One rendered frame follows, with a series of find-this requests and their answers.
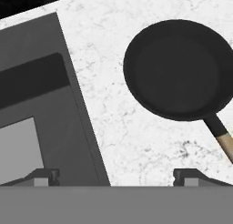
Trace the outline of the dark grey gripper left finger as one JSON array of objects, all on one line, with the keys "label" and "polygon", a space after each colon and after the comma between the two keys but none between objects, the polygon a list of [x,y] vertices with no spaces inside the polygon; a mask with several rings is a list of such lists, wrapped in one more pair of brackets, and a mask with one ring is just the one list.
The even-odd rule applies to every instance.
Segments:
[{"label": "dark grey gripper left finger", "polygon": [[1,184],[1,187],[53,187],[59,186],[60,171],[58,168],[37,168],[24,178]]}]

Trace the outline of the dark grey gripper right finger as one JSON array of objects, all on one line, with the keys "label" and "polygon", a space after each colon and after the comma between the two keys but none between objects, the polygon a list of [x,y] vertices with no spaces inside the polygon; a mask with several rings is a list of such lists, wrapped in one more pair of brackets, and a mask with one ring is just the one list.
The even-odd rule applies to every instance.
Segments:
[{"label": "dark grey gripper right finger", "polygon": [[207,177],[196,168],[175,168],[173,177],[174,187],[232,187],[232,184]]}]

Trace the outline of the grey steel sink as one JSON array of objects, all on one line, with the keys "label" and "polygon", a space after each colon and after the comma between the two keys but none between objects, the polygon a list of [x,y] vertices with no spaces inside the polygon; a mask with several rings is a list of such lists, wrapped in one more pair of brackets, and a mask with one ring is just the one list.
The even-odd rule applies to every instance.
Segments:
[{"label": "grey steel sink", "polygon": [[56,13],[0,30],[0,129],[24,119],[62,186],[110,184]]}]

